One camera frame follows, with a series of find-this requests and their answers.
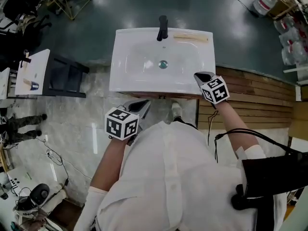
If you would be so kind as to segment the person's right forearm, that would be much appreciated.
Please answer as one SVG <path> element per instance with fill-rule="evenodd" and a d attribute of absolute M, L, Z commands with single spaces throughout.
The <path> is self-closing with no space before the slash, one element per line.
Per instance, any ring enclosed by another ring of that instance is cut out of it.
<path fill-rule="evenodd" d="M 216 104 L 215 107 L 223 119 L 226 131 L 235 128 L 248 128 L 228 102 L 220 102 Z M 240 147 L 247 150 L 254 145 L 259 145 L 256 137 L 251 134 L 232 133 L 229 134 L 228 137 L 234 152 L 236 152 Z"/>

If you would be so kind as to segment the wooden sink cabinet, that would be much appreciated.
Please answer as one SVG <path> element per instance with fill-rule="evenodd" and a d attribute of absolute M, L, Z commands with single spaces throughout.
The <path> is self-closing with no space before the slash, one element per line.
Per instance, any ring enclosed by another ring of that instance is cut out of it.
<path fill-rule="evenodd" d="M 120 92 L 136 98 L 154 98 L 154 99 L 201 99 L 201 95 L 184 94 L 184 93 L 166 93 L 166 92 Z"/>

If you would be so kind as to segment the wrapped water bottle pack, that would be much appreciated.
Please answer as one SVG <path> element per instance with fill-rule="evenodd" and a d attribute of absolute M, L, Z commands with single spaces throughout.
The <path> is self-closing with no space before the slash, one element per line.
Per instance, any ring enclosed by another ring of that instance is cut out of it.
<path fill-rule="evenodd" d="M 277 3 L 278 0 L 255 0 L 253 7 L 258 14 L 266 15 Z"/>

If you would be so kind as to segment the black office chair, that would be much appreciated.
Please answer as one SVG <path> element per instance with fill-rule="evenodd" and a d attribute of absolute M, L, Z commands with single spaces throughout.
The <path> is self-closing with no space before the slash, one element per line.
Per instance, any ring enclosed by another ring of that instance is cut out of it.
<path fill-rule="evenodd" d="M 43 30 L 51 27 L 48 14 L 38 15 L 39 0 L 5 0 L 0 11 L 10 22 L 5 28 L 16 25 L 15 32 L 0 27 L 0 55 L 34 51 L 41 44 Z"/>

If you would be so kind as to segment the brown wooden crate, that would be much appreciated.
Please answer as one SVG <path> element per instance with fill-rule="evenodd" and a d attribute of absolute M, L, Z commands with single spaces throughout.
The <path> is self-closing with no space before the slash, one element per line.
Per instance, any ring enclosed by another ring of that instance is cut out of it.
<path fill-rule="evenodd" d="M 73 231 L 83 207 L 84 204 L 65 198 L 48 215 L 48 218 L 66 231 Z"/>

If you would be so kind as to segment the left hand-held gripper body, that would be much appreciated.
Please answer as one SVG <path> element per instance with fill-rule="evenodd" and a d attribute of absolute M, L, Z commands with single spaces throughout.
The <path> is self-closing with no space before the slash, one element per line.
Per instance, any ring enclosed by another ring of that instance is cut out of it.
<path fill-rule="evenodd" d="M 119 108 L 111 108 L 104 116 L 105 133 L 131 146 L 137 137 L 140 116 Z"/>

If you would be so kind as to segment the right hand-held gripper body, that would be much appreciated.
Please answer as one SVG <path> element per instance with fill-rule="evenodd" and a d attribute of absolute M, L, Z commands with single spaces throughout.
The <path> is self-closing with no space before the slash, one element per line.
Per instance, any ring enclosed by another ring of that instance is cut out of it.
<path fill-rule="evenodd" d="M 213 105 L 226 101 L 230 97 L 227 84 L 222 77 L 215 76 L 209 82 L 204 83 L 200 89 L 204 98 Z"/>

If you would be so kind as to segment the blue and tan roll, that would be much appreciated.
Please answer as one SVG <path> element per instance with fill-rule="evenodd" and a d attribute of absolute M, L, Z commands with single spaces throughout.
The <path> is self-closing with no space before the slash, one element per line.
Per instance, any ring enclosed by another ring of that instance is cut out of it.
<path fill-rule="evenodd" d="M 24 78 L 23 83 L 24 83 L 27 90 L 33 91 L 33 90 L 39 89 L 39 84 L 37 82 L 30 81 L 30 80 Z"/>

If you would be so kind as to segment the white ceramic sink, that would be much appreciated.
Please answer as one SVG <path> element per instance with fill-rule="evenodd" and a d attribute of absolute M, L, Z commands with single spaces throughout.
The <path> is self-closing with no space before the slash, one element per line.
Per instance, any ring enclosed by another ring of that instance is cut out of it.
<path fill-rule="evenodd" d="M 166 92 L 199 95 L 196 72 L 216 71 L 213 33 L 169 28 L 168 38 L 157 41 L 157 27 L 116 31 L 109 90 L 114 92 Z M 207 36 L 208 43 L 174 39 L 174 34 Z M 159 61 L 168 62 L 166 69 Z"/>

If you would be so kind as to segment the person's white shirt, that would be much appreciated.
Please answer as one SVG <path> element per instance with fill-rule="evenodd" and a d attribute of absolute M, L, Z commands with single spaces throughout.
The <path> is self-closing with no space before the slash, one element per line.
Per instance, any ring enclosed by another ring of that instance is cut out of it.
<path fill-rule="evenodd" d="M 90 187 L 74 231 L 255 231 L 257 211 L 235 210 L 239 162 L 219 165 L 195 128 L 159 122 L 124 154 L 108 191 Z"/>

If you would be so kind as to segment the white side table black frame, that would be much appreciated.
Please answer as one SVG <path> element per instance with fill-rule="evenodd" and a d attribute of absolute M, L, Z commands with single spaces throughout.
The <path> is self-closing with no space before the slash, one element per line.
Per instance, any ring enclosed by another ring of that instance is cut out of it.
<path fill-rule="evenodd" d="M 17 71 L 15 95 L 64 96 L 86 98 L 81 92 L 83 74 L 90 69 L 76 61 L 55 54 L 49 49 L 31 56 L 31 63 Z M 38 90 L 27 90 L 23 79 L 39 84 Z"/>

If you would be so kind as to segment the brown cardboard box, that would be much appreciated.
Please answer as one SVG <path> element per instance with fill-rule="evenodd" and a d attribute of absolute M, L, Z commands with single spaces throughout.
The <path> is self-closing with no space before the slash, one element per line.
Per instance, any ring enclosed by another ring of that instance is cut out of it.
<path fill-rule="evenodd" d="M 267 12 L 267 16 L 279 18 L 294 10 L 298 5 L 297 2 L 297 0 L 277 0 L 275 5 Z"/>

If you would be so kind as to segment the black round device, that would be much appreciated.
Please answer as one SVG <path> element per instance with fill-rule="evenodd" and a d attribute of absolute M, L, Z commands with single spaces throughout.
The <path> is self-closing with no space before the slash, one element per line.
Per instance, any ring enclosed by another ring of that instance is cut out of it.
<path fill-rule="evenodd" d="M 45 183 L 40 183 L 31 191 L 29 197 L 36 205 L 41 205 L 47 199 L 49 192 L 49 186 Z"/>

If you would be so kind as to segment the person's left forearm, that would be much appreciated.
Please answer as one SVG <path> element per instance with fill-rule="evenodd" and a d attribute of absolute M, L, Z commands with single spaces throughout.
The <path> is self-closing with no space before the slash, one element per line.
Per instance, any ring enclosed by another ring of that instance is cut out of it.
<path fill-rule="evenodd" d="M 112 138 L 91 180 L 90 186 L 109 191 L 119 180 L 120 169 L 128 139 Z"/>

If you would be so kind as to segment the black faucet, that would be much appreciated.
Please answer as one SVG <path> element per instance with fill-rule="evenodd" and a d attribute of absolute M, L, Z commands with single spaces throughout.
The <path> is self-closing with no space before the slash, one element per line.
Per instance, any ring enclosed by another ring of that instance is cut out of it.
<path fill-rule="evenodd" d="M 162 41 L 163 39 L 168 38 L 168 18 L 166 15 L 161 15 L 159 17 L 159 32 L 157 35 L 157 41 Z"/>

